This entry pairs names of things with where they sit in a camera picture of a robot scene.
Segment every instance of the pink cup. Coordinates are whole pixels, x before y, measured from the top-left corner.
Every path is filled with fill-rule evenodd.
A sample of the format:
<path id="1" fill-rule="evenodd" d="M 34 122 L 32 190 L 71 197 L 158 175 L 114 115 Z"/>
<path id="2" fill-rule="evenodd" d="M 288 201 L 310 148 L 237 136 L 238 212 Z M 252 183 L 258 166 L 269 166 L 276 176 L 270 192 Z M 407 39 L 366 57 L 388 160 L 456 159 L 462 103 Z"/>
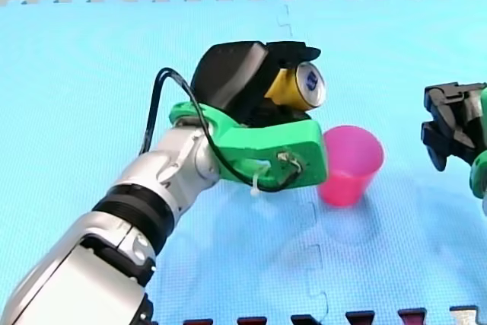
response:
<path id="1" fill-rule="evenodd" d="M 328 179 L 317 189 L 320 198 L 336 207 L 357 203 L 384 162 L 384 150 L 369 131 L 338 126 L 323 134 Z"/>

